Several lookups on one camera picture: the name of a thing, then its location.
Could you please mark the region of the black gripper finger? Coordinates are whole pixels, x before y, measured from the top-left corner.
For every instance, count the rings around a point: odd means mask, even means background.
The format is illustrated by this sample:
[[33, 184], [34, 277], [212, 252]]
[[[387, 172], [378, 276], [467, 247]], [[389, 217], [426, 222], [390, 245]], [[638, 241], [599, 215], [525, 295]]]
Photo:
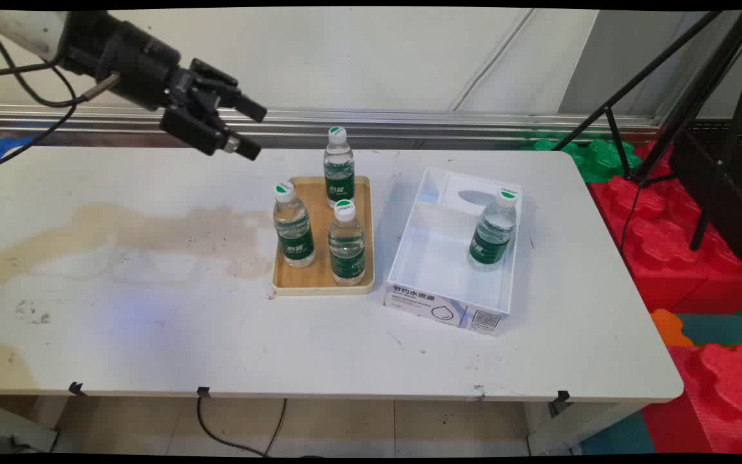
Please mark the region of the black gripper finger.
[[208, 156], [224, 151], [256, 160], [262, 152], [262, 145], [230, 130], [217, 115], [197, 117], [182, 106], [164, 109], [161, 130]]
[[232, 108], [253, 121], [264, 121], [267, 113], [265, 106], [244, 94], [234, 77], [197, 58], [191, 61], [191, 73], [197, 92], [213, 96], [214, 109]]

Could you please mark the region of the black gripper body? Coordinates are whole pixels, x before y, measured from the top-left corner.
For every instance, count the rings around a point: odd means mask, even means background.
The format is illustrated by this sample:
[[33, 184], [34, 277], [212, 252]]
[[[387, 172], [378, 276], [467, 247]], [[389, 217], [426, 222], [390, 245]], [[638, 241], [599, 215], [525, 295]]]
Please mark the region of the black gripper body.
[[97, 82], [114, 79], [112, 92], [148, 111], [189, 104], [194, 77], [180, 52], [129, 21], [103, 21], [97, 31]]

